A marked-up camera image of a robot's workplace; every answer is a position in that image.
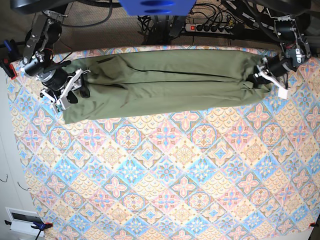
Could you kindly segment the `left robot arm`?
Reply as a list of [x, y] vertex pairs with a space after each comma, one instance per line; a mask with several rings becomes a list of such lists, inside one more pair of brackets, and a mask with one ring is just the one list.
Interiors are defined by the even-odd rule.
[[[281, 53], [275, 57], [264, 57], [255, 67], [255, 72], [248, 77], [255, 86], [274, 84], [278, 87], [278, 96], [286, 98], [289, 91], [288, 81], [279, 80], [291, 71], [307, 62], [311, 55], [310, 45], [304, 35], [304, 26], [299, 16], [311, 7], [310, 0], [253, 0], [244, 1], [253, 19], [268, 37], [280, 44]], [[267, 9], [267, 14], [274, 22], [273, 30], [262, 23], [263, 13], [257, 5]]]

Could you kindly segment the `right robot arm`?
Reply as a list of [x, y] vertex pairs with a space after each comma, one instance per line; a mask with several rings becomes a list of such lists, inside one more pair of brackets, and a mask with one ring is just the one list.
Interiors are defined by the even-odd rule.
[[59, 112], [89, 98], [87, 67], [75, 67], [71, 60], [54, 61], [54, 45], [61, 38], [69, 0], [12, 0], [13, 10], [39, 15], [25, 38], [20, 69], [25, 76], [35, 78], [42, 85], [40, 98], [50, 100]]

